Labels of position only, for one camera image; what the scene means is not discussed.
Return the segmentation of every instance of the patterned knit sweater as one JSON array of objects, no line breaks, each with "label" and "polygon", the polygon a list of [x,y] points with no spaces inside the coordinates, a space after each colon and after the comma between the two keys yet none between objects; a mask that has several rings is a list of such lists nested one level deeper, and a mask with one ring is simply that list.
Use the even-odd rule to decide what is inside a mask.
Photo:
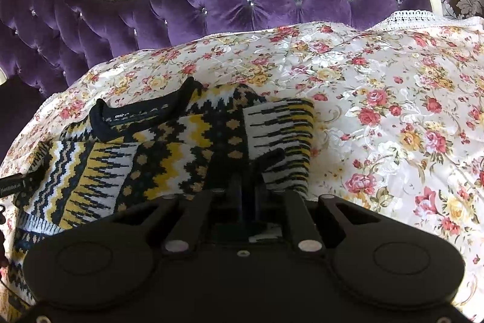
[{"label": "patterned knit sweater", "polygon": [[[192,78],[166,96],[121,108],[98,100],[89,116],[39,145],[37,188],[18,194],[11,286],[34,302],[22,274],[33,244],[163,194],[226,188],[251,160],[282,148],[263,173],[268,189],[307,192],[314,124],[306,99],[266,102],[244,84],[204,89]],[[10,296],[11,307],[25,309]]]}]

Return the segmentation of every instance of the purple velvet upholstery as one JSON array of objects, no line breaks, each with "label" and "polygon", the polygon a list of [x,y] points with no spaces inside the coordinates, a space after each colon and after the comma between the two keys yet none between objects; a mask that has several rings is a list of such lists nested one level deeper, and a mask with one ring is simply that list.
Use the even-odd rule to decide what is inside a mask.
[{"label": "purple velvet upholstery", "polygon": [[429,0],[0,0],[0,159],[40,104],[91,66],[140,48],[207,34],[326,20],[364,29],[398,9],[430,10]]}]

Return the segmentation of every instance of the fair isle pattern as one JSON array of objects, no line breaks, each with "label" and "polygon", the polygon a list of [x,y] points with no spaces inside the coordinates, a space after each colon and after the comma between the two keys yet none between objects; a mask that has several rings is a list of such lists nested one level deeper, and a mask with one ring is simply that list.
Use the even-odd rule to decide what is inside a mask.
[{"label": "fair isle pattern", "polygon": [[153,200],[170,193],[184,193],[186,191],[181,186],[190,182],[191,175],[185,167],[197,161],[197,157],[191,150],[192,145],[168,143],[166,149],[168,155],[160,162],[160,167],[164,171],[158,172],[153,177],[153,187],[144,190],[143,196],[146,200]]},{"label": "fair isle pattern", "polygon": [[59,140],[72,142],[97,141],[93,135],[93,128],[90,124],[89,115],[81,121],[73,122],[68,125],[60,134]]},{"label": "fair isle pattern", "polygon": [[40,142],[37,144],[37,147],[35,147],[30,172],[36,171],[44,163],[44,157],[49,152],[49,149],[49,142]]},{"label": "fair isle pattern", "polygon": [[23,210],[70,229],[111,215],[139,144],[52,142],[49,167]]},{"label": "fair isle pattern", "polygon": [[188,103],[187,114],[199,114],[204,110],[232,111],[264,102],[264,97],[245,84],[222,84],[195,91]]},{"label": "fair isle pattern", "polygon": [[308,192],[309,160],[314,130],[314,105],[307,99],[283,99],[244,109],[249,158],[277,148],[283,161],[262,174],[267,189]]},{"label": "fair isle pattern", "polygon": [[[14,253],[11,256],[9,278],[14,279],[11,281],[11,287],[13,290],[17,294],[21,294],[25,301],[33,305],[35,301],[25,283],[22,273],[22,264],[25,255],[33,244],[42,241],[48,236],[58,234],[63,231],[63,229],[41,218],[26,214],[25,212],[20,212],[16,225],[14,241],[15,248]],[[12,300],[13,303],[18,303],[16,309],[23,310],[23,308],[25,308],[19,300],[14,300],[13,298],[10,298],[10,300]]]}]

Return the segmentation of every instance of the floral bedspread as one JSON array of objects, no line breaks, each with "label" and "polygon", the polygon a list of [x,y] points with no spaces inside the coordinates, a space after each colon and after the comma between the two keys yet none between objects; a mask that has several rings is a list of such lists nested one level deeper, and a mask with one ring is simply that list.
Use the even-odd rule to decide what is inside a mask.
[{"label": "floral bedspread", "polygon": [[[309,199],[336,194],[454,244],[466,262],[454,304],[481,321],[484,20],[476,19],[470,28],[400,31],[316,22],[122,56],[48,99],[15,140],[0,176],[26,171],[35,145],[85,117],[97,98],[122,106],[164,95],[187,76],[243,82],[268,97],[312,98],[318,122]],[[15,210],[9,206],[0,228],[7,257]]]}]

